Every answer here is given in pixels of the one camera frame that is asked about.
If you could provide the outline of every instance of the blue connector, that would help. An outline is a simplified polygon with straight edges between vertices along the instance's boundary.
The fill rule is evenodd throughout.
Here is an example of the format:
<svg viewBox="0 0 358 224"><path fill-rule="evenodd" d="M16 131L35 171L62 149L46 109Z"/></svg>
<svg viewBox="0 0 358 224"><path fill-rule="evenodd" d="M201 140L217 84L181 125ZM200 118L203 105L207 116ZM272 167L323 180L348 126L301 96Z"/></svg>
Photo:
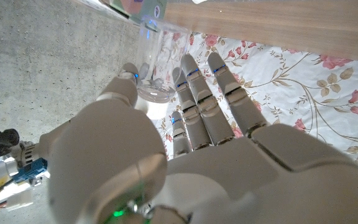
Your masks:
<svg viewBox="0 0 358 224"><path fill-rule="evenodd" d="M48 162L45 159L39 158L36 161L20 168L17 174L15 174L12 179L16 183L20 183L27 179L33 179L38 174L47 171Z"/></svg>

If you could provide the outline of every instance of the gray concrete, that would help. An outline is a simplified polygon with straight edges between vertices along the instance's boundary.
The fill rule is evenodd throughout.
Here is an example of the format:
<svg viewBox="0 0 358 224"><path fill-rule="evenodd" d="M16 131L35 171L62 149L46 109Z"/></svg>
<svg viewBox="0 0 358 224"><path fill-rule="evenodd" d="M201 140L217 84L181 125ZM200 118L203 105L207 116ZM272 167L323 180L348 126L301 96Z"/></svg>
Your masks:
<svg viewBox="0 0 358 224"><path fill-rule="evenodd" d="M94 100L135 59L136 27L68 0L0 1L0 129L37 142ZM46 184L0 223L53 223Z"/></svg>

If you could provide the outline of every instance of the floral tablecloth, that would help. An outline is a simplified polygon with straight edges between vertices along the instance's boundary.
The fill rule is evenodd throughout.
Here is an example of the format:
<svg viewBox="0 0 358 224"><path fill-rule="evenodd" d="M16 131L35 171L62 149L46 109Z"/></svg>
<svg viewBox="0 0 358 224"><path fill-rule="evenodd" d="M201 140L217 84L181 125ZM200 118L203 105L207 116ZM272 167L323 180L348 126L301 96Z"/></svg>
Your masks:
<svg viewBox="0 0 358 224"><path fill-rule="evenodd" d="M241 131L207 63L211 52L224 59L270 124L293 126L358 163L358 61L196 33L187 52L196 59L237 138ZM167 159L173 157L170 115L180 109L175 96L166 117L156 123Z"/></svg>

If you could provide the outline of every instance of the clear plastic cup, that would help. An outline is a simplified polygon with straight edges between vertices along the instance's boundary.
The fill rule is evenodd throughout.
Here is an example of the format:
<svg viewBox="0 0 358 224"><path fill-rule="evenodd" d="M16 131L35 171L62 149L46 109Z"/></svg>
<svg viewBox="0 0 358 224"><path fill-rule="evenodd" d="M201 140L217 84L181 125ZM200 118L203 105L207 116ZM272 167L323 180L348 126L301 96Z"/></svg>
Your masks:
<svg viewBox="0 0 358 224"><path fill-rule="evenodd" d="M167 103L175 94L172 71L186 54L191 31L146 17L139 34L135 64L139 69L138 94L150 102Z"/></svg>

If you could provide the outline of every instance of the robotic hand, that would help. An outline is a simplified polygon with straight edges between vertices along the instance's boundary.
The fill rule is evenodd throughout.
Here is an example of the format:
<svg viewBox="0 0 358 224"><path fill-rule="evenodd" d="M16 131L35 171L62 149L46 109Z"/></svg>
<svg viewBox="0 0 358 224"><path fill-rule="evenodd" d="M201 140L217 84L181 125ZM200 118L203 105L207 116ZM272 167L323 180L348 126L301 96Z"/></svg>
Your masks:
<svg viewBox="0 0 358 224"><path fill-rule="evenodd" d="M126 65L49 141L58 222L358 223L358 166L292 127L267 126L220 56L208 63L244 137L234 139L185 55L173 71L183 119L172 114L167 162L155 127L133 108L137 70Z"/></svg>

